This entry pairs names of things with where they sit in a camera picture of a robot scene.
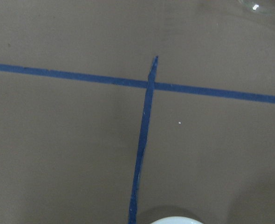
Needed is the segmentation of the clear glass funnel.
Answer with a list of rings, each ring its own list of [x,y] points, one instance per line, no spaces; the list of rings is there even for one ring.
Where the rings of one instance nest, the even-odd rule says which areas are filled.
[[[275,15],[275,0],[238,0],[249,11],[262,15]]]

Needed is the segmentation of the white ceramic lid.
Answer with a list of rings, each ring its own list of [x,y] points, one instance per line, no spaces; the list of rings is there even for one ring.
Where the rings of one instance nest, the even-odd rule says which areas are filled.
[[[151,224],[202,224],[202,222],[188,217],[164,217]]]

